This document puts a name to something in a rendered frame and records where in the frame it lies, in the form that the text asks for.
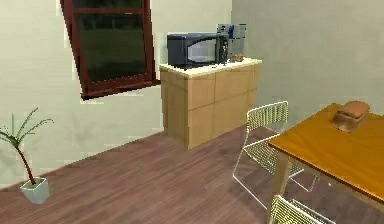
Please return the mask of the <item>silver blue coffee machine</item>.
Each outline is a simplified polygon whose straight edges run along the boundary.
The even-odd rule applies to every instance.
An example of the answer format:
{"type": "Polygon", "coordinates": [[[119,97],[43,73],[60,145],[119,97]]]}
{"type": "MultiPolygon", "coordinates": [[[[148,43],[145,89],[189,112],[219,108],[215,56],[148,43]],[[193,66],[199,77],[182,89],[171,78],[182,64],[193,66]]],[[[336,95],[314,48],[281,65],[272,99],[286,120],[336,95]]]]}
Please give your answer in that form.
{"type": "Polygon", "coordinates": [[[244,53],[245,24],[219,24],[217,32],[229,35],[228,59],[230,61],[234,61],[236,55],[244,53]]]}

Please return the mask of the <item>brown bread loaf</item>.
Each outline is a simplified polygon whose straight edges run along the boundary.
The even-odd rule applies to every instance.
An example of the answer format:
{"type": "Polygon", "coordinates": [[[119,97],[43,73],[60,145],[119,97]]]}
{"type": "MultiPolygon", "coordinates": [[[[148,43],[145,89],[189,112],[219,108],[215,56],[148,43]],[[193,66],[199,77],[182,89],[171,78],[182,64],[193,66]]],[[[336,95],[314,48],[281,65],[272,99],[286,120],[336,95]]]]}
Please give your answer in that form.
{"type": "Polygon", "coordinates": [[[362,101],[349,101],[342,105],[332,119],[332,125],[341,131],[351,133],[366,119],[370,106],[362,101]]]}

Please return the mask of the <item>light wooden kitchen cabinet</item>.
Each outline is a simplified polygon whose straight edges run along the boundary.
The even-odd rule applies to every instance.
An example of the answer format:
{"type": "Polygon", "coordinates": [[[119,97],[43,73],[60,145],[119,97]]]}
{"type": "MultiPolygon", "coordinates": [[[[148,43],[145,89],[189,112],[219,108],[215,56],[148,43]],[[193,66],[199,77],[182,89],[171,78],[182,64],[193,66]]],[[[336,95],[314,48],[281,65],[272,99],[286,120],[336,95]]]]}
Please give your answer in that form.
{"type": "Polygon", "coordinates": [[[160,66],[165,134],[192,149],[245,124],[256,104],[261,61],[183,70],[160,66]]]}

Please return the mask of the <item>orange wooden dining table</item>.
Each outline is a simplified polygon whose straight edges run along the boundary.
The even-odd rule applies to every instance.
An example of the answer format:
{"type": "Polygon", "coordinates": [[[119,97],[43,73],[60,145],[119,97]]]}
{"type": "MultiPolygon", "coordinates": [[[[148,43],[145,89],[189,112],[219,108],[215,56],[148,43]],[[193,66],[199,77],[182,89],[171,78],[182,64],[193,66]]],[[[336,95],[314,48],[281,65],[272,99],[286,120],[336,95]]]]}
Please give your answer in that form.
{"type": "Polygon", "coordinates": [[[333,127],[331,104],[274,138],[278,151],[271,194],[282,195],[292,165],[339,186],[384,212],[384,116],[370,113],[352,133],[333,127]]]}

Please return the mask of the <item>black microwave oven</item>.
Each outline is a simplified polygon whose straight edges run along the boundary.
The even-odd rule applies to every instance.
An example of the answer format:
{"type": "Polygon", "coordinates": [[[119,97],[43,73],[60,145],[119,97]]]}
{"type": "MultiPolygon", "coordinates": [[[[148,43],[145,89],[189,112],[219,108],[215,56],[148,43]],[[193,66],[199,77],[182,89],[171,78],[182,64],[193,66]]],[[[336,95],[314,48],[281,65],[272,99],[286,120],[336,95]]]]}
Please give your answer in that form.
{"type": "Polygon", "coordinates": [[[229,37],[223,33],[187,33],[167,36],[168,64],[184,70],[228,59],[229,37]]]}

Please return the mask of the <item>dark red framed window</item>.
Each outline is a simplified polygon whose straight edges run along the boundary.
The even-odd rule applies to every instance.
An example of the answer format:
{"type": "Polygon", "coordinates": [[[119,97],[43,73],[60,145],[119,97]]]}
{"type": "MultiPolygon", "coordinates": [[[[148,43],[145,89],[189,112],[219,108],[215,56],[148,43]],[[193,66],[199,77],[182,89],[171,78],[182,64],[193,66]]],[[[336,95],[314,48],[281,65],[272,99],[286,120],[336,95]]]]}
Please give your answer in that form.
{"type": "Polygon", "coordinates": [[[60,6],[82,99],[160,83],[150,0],[60,0],[60,6]]]}

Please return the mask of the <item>green plant in white pot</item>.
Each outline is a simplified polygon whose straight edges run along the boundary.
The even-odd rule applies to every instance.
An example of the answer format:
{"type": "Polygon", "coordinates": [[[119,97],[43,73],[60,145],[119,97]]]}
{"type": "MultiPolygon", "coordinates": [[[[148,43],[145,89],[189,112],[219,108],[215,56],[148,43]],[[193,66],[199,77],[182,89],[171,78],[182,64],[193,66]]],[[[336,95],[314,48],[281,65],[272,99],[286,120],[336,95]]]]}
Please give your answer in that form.
{"type": "Polygon", "coordinates": [[[31,166],[29,165],[24,155],[24,152],[21,150],[22,142],[27,135],[33,135],[34,131],[38,127],[46,123],[53,123],[52,119],[46,118],[41,121],[38,121],[27,131],[25,131],[28,122],[37,111],[38,107],[33,109],[27,115],[27,117],[24,119],[21,126],[19,127],[18,131],[15,130],[15,116],[11,115],[11,128],[0,128],[0,140],[9,143],[16,150],[17,154],[20,156],[24,164],[28,175],[28,180],[20,186],[20,190],[23,195],[33,204],[43,204],[50,196],[48,180],[44,177],[35,177],[33,175],[31,166]]]}

